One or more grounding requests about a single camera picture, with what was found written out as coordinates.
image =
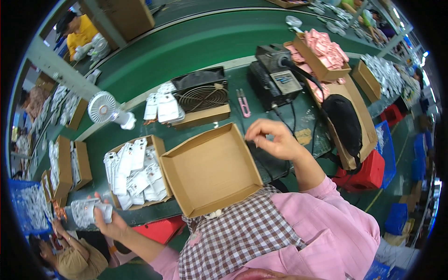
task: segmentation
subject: black bag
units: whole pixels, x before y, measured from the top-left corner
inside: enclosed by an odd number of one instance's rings
[[[329,95],[322,103],[322,114],[330,119],[342,145],[355,158],[356,166],[360,166],[361,124],[351,101],[342,95]]]

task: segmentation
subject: red plastic stool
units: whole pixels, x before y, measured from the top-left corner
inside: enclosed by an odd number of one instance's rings
[[[336,176],[332,180],[336,185],[349,192],[358,192],[379,189],[383,183],[383,176],[384,159],[377,150],[373,150],[362,163],[358,173],[350,175],[346,170],[338,168]]]
[[[382,112],[380,115],[382,121],[385,120],[388,121],[389,127],[397,124],[405,116],[406,114],[401,113],[395,104],[392,104],[391,106],[387,107],[386,110],[384,110],[384,112]]]
[[[182,233],[186,226],[181,216],[175,216],[164,220],[147,223],[138,227],[133,227],[136,232],[149,239],[162,244],[167,244],[176,235]]]

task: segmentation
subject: pink thread snips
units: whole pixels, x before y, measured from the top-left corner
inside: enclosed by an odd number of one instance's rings
[[[241,112],[243,112],[243,117],[250,117],[249,105],[247,104],[246,96],[244,95],[243,89],[237,90],[238,102],[240,103]]]

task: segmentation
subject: hand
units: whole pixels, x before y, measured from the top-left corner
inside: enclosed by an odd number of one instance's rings
[[[274,141],[266,139],[267,134],[273,135]],[[257,147],[283,160],[299,159],[303,149],[281,121],[258,119],[248,128],[245,139],[253,141]]]
[[[54,219],[52,221],[52,225],[53,225],[53,230],[54,230],[54,232],[56,234],[56,237],[59,238],[61,236],[61,234],[63,232],[65,232],[65,229],[60,224],[60,220],[59,219]]]
[[[95,192],[95,197],[101,199],[101,196],[97,192]],[[114,240],[120,241],[126,236],[129,230],[132,230],[115,210],[112,211],[112,222],[110,224],[104,222],[103,213],[100,209],[94,208],[93,215],[96,220],[95,225],[99,228],[101,233]]]

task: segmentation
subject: plaid apron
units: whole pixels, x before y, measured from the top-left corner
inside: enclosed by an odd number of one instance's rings
[[[191,235],[179,256],[180,279],[217,280],[269,252],[303,249],[306,243],[272,203],[275,193],[280,191],[267,185],[211,220],[182,216]]]

